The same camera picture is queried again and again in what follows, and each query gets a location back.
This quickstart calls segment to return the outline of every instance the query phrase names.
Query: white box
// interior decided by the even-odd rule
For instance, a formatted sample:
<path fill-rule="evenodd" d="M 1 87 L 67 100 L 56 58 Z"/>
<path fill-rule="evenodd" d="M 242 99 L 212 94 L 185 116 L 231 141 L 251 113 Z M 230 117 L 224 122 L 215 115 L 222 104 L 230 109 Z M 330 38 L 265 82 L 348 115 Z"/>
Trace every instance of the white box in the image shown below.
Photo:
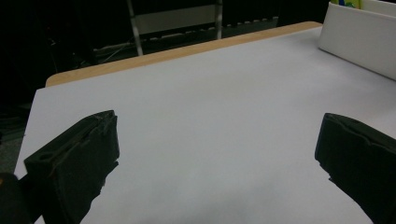
<path fill-rule="evenodd" d="M 396 5 L 362 0 L 356 9 L 329 3 L 318 46 L 396 80 Z"/>

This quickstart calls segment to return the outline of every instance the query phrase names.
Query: white table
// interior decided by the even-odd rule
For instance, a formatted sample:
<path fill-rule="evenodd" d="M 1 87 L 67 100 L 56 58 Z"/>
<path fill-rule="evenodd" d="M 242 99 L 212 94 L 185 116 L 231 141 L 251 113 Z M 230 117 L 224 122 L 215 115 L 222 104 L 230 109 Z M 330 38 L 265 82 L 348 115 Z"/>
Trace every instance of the white table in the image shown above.
<path fill-rule="evenodd" d="M 396 82 L 318 49 L 320 30 L 39 90 L 16 175 L 114 109 L 120 165 L 82 223 L 371 223 L 314 152 L 326 112 L 396 136 Z"/>

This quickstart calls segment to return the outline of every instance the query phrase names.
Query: wooden table edge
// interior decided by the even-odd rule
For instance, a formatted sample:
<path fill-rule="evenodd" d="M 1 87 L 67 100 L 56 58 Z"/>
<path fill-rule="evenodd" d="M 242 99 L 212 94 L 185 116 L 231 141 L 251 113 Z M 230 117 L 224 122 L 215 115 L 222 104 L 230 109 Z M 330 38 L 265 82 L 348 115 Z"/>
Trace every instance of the wooden table edge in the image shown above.
<path fill-rule="evenodd" d="M 265 38 L 275 37 L 279 35 L 287 35 L 295 32 L 312 29 L 322 26 L 321 23 L 314 21 L 305 21 L 292 25 L 276 27 L 273 29 L 263 30 L 245 35 L 237 35 L 233 37 L 223 38 L 220 40 L 208 41 L 201 44 L 190 45 L 178 49 L 169 49 L 152 54 L 133 57 L 112 63 L 103 63 L 90 67 L 80 68 L 67 72 L 55 74 L 47 79 L 46 87 L 64 84 L 71 81 L 82 80 L 89 77 L 97 77 L 105 74 L 119 72 L 139 66 L 153 63 L 165 62 L 168 60 L 189 56 L 196 53 L 210 51 L 212 49 L 221 49 L 233 45 L 243 44 L 251 41 L 261 40 Z"/>

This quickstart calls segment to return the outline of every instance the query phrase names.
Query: dark floor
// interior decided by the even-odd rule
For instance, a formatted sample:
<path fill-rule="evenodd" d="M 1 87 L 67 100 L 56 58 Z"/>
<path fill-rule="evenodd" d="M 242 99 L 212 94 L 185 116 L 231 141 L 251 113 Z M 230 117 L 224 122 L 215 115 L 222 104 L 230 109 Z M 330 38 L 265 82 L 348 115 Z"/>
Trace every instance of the dark floor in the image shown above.
<path fill-rule="evenodd" d="M 223 27 L 222 38 L 243 35 L 261 30 L 275 28 L 277 18 L 270 21 L 250 21 L 236 26 Z M 215 39 L 215 30 L 196 30 L 179 35 L 162 36 L 143 40 L 142 47 L 145 54 L 175 49 L 188 45 L 203 43 Z M 98 49 L 96 57 L 99 63 L 109 63 L 121 59 L 137 56 L 133 43 L 125 43 Z M 90 66 L 82 62 L 80 67 Z M 14 173 L 21 143 L 30 112 L 30 104 L 1 106 L 0 105 L 0 173 Z"/>

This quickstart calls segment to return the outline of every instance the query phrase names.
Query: table surface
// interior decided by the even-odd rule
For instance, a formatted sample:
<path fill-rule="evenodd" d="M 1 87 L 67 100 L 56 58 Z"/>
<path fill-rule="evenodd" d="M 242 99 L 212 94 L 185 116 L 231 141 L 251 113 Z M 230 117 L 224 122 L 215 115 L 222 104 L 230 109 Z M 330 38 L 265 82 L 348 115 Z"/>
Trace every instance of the table surface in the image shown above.
<path fill-rule="evenodd" d="M 78 120 L 113 109 L 120 165 L 82 223 L 371 223 L 314 153 L 325 113 L 396 136 L 396 82 L 320 50 L 320 32 L 38 90 L 15 174 Z"/>

